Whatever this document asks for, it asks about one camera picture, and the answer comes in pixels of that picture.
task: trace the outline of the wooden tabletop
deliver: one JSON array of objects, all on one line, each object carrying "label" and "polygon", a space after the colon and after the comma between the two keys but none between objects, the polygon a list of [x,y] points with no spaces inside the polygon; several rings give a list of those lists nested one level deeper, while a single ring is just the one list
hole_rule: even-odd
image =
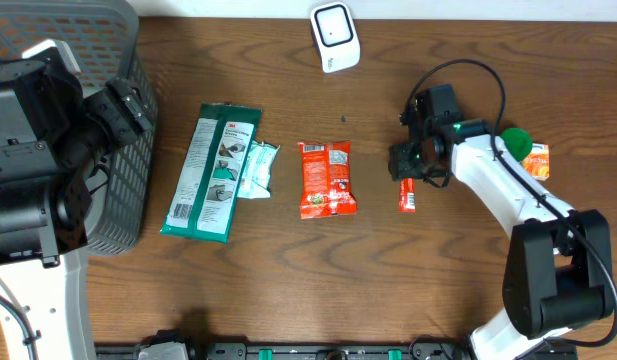
[{"label": "wooden tabletop", "polygon": [[[397,212],[387,168],[388,146],[407,139],[397,117],[410,90],[460,57],[495,68],[505,121],[551,146],[545,186],[608,219],[617,281],[617,24],[356,26],[361,62],[324,74],[307,20],[142,19],[139,52],[161,102],[153,176],[137,248],[91,258],[97,342],[179,327],[202,340],[407,343],[483,325],[503,306],[503,230],[456,180],[445,190],[418,183],[417,213]],[[456,66],[428,84],[446,82],[468,118],[494,120],[499,95],[487,73]],[[238,201],[227,245],[160,236],[199,107],[226,101],[262,108],[257,140],[281,145],[272,198]],[[357,215],[299,219],[300,140],[352,141]],[[598,339],[610,324],[572,336]],[[580,354],[617,359],[617,340]]]}]

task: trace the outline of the white label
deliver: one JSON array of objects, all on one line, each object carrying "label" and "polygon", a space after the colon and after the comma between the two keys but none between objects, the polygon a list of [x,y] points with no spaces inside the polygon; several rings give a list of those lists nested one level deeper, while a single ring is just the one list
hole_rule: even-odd
[{"label": "white label", "polygon": [[237,198],[237,180],[246,150],[252,139],[253,124],[228,122],[221,136],[215,164],[208,183],[197,230],[225,234],[230,211]]},{"label": "white label", "polygon": [[323,145],[304,145],[304,152],[324,151]]},{"label": "white label", "polygon": [[348,164],[348,154],[341,150],[330,150],[330,165],[346,165]]},{"label": "white label", "polygon": [[208,161],[210,143],[215,134],[217,120],[200,118],[190,141],[184,167],[179,175],[177,190],[166,217],[166,224],[180,228],[188,227],[188,218],[197,197],[197,190]]},{"label": "white label", "polygon": [[414,209],[415,208],[415,193],[408,193],[406,200],[406,209]]}]

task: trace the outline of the red snack bag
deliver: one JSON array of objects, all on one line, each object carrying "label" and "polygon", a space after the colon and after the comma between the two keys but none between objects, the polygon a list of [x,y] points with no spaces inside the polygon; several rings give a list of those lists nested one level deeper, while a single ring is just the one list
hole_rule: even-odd
[{"label": "red snack bag", "polygon": [[304,173],[301,218],[355,214],[357,201],[350,192],[350,141],[300,142],[299,152]]},{"label": "red snack bag", "polygon": [[403,179],[399,185],[399,211],[415,212],[415,179]]}]

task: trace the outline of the green lid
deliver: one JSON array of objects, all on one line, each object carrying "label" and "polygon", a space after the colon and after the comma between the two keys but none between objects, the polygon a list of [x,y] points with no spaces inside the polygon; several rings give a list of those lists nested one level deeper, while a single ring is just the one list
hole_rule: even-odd
[{"label": "green lid", "polygon": [[532,150],[532,138],[523,129],[506,129],[501,133],[501,138],[504,139],[504,143],[508,151],[510,151],[510,155],[517,161],[525,159]]}]

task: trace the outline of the white background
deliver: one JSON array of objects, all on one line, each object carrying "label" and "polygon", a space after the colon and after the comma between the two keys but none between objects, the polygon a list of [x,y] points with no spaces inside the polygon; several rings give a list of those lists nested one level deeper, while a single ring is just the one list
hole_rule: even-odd
[{"label": "white background", "polygon": [[[140,16],[308,18],[330,1],[127,0]],[[357,19],[617,21],[617,0],[348,0]]]}]

